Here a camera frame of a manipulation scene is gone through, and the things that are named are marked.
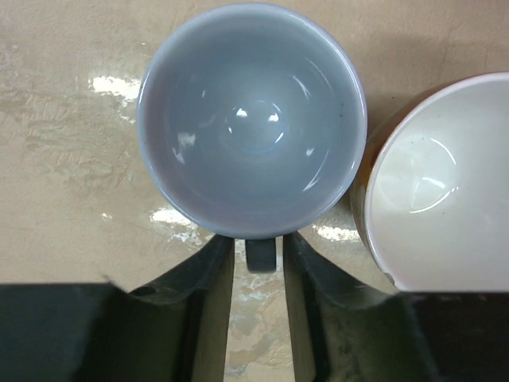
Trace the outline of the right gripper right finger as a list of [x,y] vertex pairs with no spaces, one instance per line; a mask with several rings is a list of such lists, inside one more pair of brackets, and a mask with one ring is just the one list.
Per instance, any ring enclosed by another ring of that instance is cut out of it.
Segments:
[[386,294],[283,239],[286,303],[298,381],[505,381],[508,295]]

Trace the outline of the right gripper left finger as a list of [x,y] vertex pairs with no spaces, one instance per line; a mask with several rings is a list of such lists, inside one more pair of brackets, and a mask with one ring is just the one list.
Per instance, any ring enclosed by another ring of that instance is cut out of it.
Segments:
[[130,292],[113,283],[1,287],[4,381],[221,381],[232,239]]

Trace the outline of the brown floral mug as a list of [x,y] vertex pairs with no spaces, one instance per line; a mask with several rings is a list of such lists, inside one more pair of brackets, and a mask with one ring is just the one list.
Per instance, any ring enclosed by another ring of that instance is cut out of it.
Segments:
[[401,291],[508,289],[508,74],[416,95],[369,135],[359,236]]

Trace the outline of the pale blue mug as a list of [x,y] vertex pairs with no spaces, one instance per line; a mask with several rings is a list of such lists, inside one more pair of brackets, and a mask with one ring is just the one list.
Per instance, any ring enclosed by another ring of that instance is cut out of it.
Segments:
[[209,10],[154,55],[137,105],[140,151],[165,199],[197,225],[245,243],[247,268],[276,268],[279,236],[348,190],[367,105],[348,55],[292,10]]

